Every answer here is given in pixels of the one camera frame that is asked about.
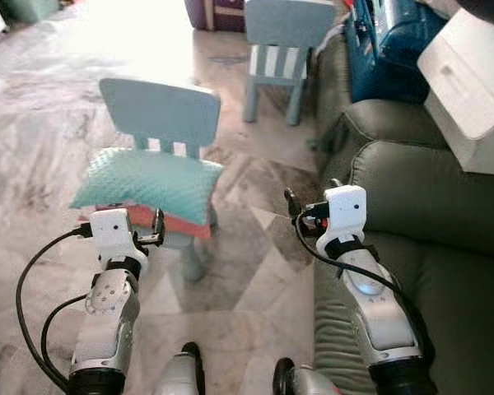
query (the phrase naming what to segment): black cable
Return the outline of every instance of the black cable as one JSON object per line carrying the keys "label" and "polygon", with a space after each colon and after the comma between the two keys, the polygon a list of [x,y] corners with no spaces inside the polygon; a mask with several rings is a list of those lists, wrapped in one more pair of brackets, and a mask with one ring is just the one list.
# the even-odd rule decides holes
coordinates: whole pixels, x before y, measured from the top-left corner
{"label": "black cable", "polygon": [[306,211],[301,212],[298,217],[295,219],[295,231],[296,231],[296,237],[298,240],[302,243],[302,245],[307,249],[307,251],[313,255],[315,258],[318,260],[327,263],[331,266],[338,267],[343,270],[349,270],[350,272],[355,272],[362,274],[363,276],[369,277],[372,280],[375,280],[382,284],[383,286],[386,286],[390,288],[396,296],[398,296],[401,300],[401,305],[404,307],[405,312],[407,313],[408,319],[412,321],[412,325],[417,329],[416,330],[416,336],[418,337],[419,342],[421,343],[422,346],[422,354],[427,362],[428,365],[431,365],[433,362],[434,358],[436,357],[436,349],[434,348],[434,345],[430,339],[430,336],[428,335],[428,329],[426,328],[426,323],[424,318],[422,317],[421,312],[419,309],[416,307],[416,305],[413,304],[413,302],[408,298],[408,296],[398,287],[396,286],[393,282],[386,280],[385,278],[370,272],[369,270],[363,269],[358,266],[354,266],[348,263],[344,262],[339,262],[331,258],[326,258],[320,255],[318,252],[316,252],[314,249],[312,249],[305,241],[304,235],[302,234],[301,228],[300,228],[300,223],[302,222],[302,218],[306,214]]}
{"label": "black cable", "polygon": [[20,324],[20,329],[22,330],[22,336],[26,341],[27,348],[29,349],[31,355],[35,359],[36,364],[48,375],[48,377],[64,392],[66,392],[68,387],[68,381],[62,380],[58,377],[44,362],[44,360],[40,357],[39,352],[36,350],[35,344],[31,340],[31,336],[29,330],[26,325],[26,320],[24,318],[24,311],[22,309],[22,287],[24,285],[24,281],[29,273],[30,269],[35,265],[36,261],[49,249],[51,249],[55,244],[60,241],[67,239],[68,237],[79,235],[81,231],[79,229],[71,230],[64,235],[59,236],[57,239],[52,240],[48,244],[46,244],[27,264],[26,268],[20,275],[18,279],[18,283],[16,284],[16,315],[18,317],[18,323]]}
{"label": "black cable", "polygon": [[49,358],[48,354],[48,330],[49,326],[51,325],[51,321],[53,321],[53,318],[58,314],[58,312],[65,307],[69,306],[70,304],[74,304],[78,302],[79,300],[83,300],[86,298],[87,294],[78,296],[77,298],[70,299],[59,306],[57,306],[46,318],[46,322],[44,323],[44,327],[42,328],[42,336],[40,337],[40,351],[42,353],[42,358],[44,359],[44,362],[48,366],[48,368],[56,375],[58,376],[61,381],[66,382],[66,379],[62,373],[57,369],[57,367],[54,365],[54,363],[51,361],[51,358]]}

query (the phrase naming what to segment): green sofa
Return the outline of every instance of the green sofa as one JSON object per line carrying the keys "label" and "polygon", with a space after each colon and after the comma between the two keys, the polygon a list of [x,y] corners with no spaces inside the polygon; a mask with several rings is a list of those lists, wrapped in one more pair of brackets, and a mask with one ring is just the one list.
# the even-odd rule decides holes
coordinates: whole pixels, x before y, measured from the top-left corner
{"label": "green sofa", "polygon": [[[439,393],[494,394],[494,176],[465,174],[423,106],[351,104],[344,45],[317,67],[321,191],[333,177],[366,189],[366,242],[422,311]],[[315,263],[315,368],[344,395],[373,394],[334,278]]]}

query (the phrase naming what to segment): marble floor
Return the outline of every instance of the marble floor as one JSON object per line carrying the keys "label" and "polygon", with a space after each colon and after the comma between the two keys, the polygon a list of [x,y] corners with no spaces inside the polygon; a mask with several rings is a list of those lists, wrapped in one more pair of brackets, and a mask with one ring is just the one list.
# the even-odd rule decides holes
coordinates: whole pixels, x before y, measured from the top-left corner
{"label": "marble floor", "polygon": [[[221,96],[209,160],[225,166],[213,203],[219,226],[197,249],[207,275],[184,280],[177,251],[156,249],[143,280],[142,313],[126,393],[148,393],[186,341],[203,352],[208,394],[270,394],[281,356],[310,364],[312,267],[296,242],[285,186],[315,199],[308,111],[285,124],[282,91],[265,89],[259,120],[241,121],[249,46],[242,34],[194,31],[179,0],[84,0],[0,42],[0,394],[57,394],[30,358],[14,309],[16,280],[47,241],[76,224],[68,209],[85,169],[108,146],[130,146],[100,98],[102,77],[195,78]],[[38,341],[45,316],[88,289],[98,270],[90,240],[44,255],[28,277],[26,317]],[[64,310],[49,336],[68,367],[81,306]]]}

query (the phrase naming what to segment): teal cushion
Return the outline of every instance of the teal cushion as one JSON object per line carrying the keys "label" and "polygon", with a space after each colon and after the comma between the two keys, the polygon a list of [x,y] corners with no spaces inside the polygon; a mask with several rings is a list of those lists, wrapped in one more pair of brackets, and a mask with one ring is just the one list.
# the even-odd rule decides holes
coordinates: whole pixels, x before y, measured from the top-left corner
{"label": "teal cushion", "polygon": [[108,148],[91,163],[70,207],[132,201],[205,225],[222,169],[217,163],[159,151]]}

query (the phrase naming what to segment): light blue chair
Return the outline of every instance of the light blue chair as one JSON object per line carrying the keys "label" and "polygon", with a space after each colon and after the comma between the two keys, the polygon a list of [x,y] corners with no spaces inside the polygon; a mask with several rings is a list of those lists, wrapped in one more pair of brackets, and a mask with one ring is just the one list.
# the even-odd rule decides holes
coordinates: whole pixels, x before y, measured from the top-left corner
{"label": "light blue chair", "polygon": [[[100,92],[115,127],[132,135],[138,150],[148,149],[151,138],[159,140],[162,152],[174,155],[174,143],[181,142],[186,156],[198,159],[199,148],[214,141],[221,101],[208,89],[107,78],[100,81]],[[191,186],[182,184],[181,188]],[[216,212],[210,210],[210,222],[215,225]],[[196,281],[205,271],[193,240],[193,236],[167,232],[164,246],[183,251],[184,276]]]}
{"label": "light blue chair", "polygon": [[258,85],[288,86],[287,123],[300,121],[307,58],[333,25],[332,0],[246,0],[245,28],[252,43],[243,119],[254,122]]}

